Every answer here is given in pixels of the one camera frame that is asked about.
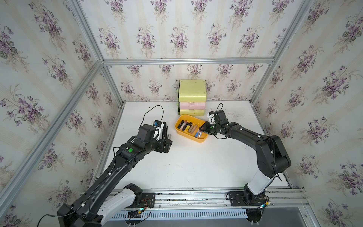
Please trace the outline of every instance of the white cable clip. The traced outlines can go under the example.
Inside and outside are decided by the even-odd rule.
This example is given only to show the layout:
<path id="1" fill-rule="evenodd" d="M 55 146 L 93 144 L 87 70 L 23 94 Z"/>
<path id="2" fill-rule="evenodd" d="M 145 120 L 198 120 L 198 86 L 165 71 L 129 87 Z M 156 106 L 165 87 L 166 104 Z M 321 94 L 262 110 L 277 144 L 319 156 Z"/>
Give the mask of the white cable clip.
<path id="1" fill-rule="evenodd" d="M 209 119 L 209 124 L 215 124 L 215 122 L 212 123 L 212 119 L 214 119 L 214 115 L 209 115 L 209 113 L 207 113 L 207 117 Z"/>

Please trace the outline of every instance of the black cable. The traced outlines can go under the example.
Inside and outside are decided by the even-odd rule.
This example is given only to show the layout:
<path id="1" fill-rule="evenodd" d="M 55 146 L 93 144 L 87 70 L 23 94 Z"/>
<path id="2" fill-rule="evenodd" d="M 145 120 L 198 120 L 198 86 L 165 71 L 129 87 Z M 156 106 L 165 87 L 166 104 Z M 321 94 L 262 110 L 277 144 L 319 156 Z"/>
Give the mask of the black cable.
<path id="1" fill-rule="evenodd" d="M 163 117 L 164 117 L 164 109 L 163 109 L 163 107 L 162 107 L 162 106 L 160 106 L 160 105 L 156 105 L 156 106 L 154 106 L 153 108 L 151 108 L 148 112 L 150 112 L 152 109 L 154 109 L 154 108 L 155 108 L 155 107 L 157 107 L 157 106 L 161 107 L 161 109 L 163 110 L 163 115 L 161 116 L 161 120 L 160 120 L 160 121 L 162 121 L 162 120 L 163 120 Z M 140 126 L 141 126 L 141 125 L 142 125 L 142 123 L 144 122 L 145 115 L 146 115 L 148 112 L 146 112 L 146 113 L 144 114 L 144 117 L 142 118 L 142 122 L 141 122 Z"/>
<path id="2" fill-rule="evenodd" d="M 216 135 L 214 135 L 214 137 L 216 137 Z M 218 137 L 216 137 L 217 139 L 227 139 L 227 137 L 226 138 L 218 138 Z"/>
<path id="3" fill-rule="evenodd" d="M 39 227 L 39 224 L 40 224 L 40 221 L 45 217 L 45 216 L 50 216 L 50 217 L 54 217 L 54 218 L 60 218 L 60 217 L 65 217 L 65 216 L 68 216 L 68 215 L 71 215 L 73 213 L 75 213 L 77 210 L 79 210 L 82 206 L 80 206 L 78 209 L 76 209 L 75 211 L 73 211 L 72 213 L 69 213 L 69 214 L 66 214 L 66 215 L 51 215 L 51 214 L 45 214 L 43 217 L 41 217 L 39 219 L 39 222 L 37 224 L 37 227 Z"/>
<path id="4" fill-rule="evenodd" d="M 219 103 L 219 105 L 217 106 L 217 110 L 216 111 L 218 111 L 218 108 L 219 108 L 219 106 L 222 104 L 222 107 L 221 107 L 221 109 L 220 110 L 222 110 L 222 108 L 223 108 L 223 103 Z"/>

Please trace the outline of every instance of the yellow tray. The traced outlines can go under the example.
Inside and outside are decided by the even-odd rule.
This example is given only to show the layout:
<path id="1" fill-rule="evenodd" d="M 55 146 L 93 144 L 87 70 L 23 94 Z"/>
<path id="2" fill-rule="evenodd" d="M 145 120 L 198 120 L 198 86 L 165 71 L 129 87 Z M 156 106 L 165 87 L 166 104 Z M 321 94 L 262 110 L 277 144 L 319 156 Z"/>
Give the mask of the yellow tray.
<path id="1" fill-rule="evenodd" d="M 181 122 L 182 120 L 184 120 L 184 121 L 188 121 L 188 122 L 192 122 L 192 123 L 193 123 L 193 126 L 194 126 L 195 124 L 197 124 L 197 125 L 198 125 L 197 129 L 194 131 L 194 133 L 193 133 L 193 134 L 189 133 L 187 130 L 182 131 L 182 129 L 181 129 L 181 128 L 180 128 L 180 129 L 178 128 L 178 126 L 179 126 L 179 124 L 180 124 L 180 122 Z M 182 135 L 182 136 L 184 136 L 184 137 L 187 137 L 188 139 L 194 140 L 194 141 L 196 141 L 196 142 L 198 142 L 198 143 L 202 143 L 202 142 L 204 142 L 204 140 L 208 137 L 208 134 L 207 134 L 207 133 L 202 133 L 201 137 L 197 137 L 197 138 L 195 138 L 195 137 L 194 137 L 194 135 L 195 135 L 195 133 L 197 132 L 197 130 L 199 129 L 199 127 L 200 127 L 200 126 L 202 126 L 204 123 L 205 123 L 205 121 L 203 121 L 203 120 L 201 120 L 201 119 L 198 119 L 198 118 L 195 118 L 195 117 L 193 117 L 193 116 L 190 116 L 190 115 L 186 115 L 186 114 L 184 114 L 184 115 L 181 115 L 181 116 L 179 117 L 179 119 L 177 120 L 177 122 L 176 122 L 176 124 L 175 124 L 175 130 L 176 130 L 176 132 L 177 132 L 179 135 Z"/>

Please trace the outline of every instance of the cylindrical object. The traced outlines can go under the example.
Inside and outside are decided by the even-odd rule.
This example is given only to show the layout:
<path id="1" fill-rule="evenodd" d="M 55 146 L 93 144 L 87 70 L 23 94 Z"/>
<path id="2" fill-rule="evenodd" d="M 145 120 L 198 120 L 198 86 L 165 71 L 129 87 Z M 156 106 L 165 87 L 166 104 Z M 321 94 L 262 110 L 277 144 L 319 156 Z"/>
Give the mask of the cylindrical object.
<path id="1" fill-rule="evenodd" d="M 194 127 L 193 125 L 190 126 L 190 128 L 188 129 L 189 133 L 192 131 L 193 127 Z"/>
<path id="2" fill-rule="evenodd" d="M 188 110 L 204 110 L 205 109 L 205 102 L 180 102 L 179 103 L 180 109 L 188 109 Z"/>
<path id="3" fill-rule="evenodd" d="M 259 195 L 267 186 L 273 181 L 273 178 L 265 176 L 260 170 L 257 170 L 252 180 L 248 182 L 247 186 L 254 195 Z"/>
<path id="4" fill-rule="evenodd" d="M 190 126 L 192 126 L 192 122 L 189 122 L 188 126 L 185 128 L 186 131 L 188 131 L 190 129 Z"/>
<path id="5" fill-rule="evenodd" d="M 181 126 L 182 126 L 182 124 L 184 123 L 184 120 L 182 120 L 181 122 L 180 122 L 180 124 L 178 125 L 178 128 L 180 128 Z"/>
<path id="6" fill-rule="evenodd" d="M 184 125 L 184 127 L 181 130 L 184 131 L 187 126 L 188 126 L 188 122 L 186 122 L 186 124 Z"/>
<path id="7" fill-rule="evenodd" d="M 191 134 L 193 134 L 194 133 L 194 131 L 197 129 L 197 127 L 198 127 L 198 125 L 197 124 L 195 124 L 194 126 L 193 126 L 193 129 L 191 130 Z"/>
<path id="8" fill-rule="evenodd" d="M 187 121 L 184 121 L 184 123 L 181 125 L 181 129 L 183 130 L 184 125 L 186 125 Z"/>

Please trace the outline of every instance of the pink drawer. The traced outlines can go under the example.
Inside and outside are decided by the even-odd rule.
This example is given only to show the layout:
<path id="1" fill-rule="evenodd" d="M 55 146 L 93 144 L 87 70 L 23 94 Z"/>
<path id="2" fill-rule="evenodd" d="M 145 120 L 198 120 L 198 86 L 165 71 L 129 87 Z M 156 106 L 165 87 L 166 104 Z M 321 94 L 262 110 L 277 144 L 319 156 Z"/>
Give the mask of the pink drawer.
<path id="1" fill-rule="evenodd" d="M 183 110 L 204 110 L 205 102 L 180 102 L 179 109 Z"/>

